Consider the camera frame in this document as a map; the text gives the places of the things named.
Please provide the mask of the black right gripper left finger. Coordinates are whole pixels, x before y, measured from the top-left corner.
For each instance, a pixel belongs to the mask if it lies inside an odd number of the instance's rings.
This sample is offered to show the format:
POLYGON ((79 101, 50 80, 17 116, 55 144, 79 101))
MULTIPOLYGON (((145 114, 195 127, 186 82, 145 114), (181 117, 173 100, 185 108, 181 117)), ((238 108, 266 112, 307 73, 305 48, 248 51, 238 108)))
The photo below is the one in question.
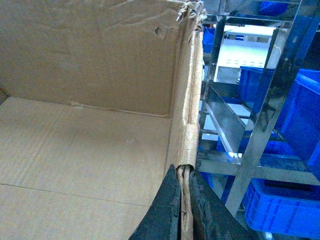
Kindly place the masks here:
POLYGON ((181 185, 171 164, 147 213, 129 237, 131 240, 177 240, 181 185))

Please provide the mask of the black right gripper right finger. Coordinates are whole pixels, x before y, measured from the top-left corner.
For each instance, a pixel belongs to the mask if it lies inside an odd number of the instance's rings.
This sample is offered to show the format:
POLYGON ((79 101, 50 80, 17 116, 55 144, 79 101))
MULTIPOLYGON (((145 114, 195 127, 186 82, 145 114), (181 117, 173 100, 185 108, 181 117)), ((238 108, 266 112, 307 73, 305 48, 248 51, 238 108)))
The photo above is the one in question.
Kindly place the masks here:
POLYGON ((253 240, 232 216, 200 172, 189 175, 193 238, 195 240, 253 240))

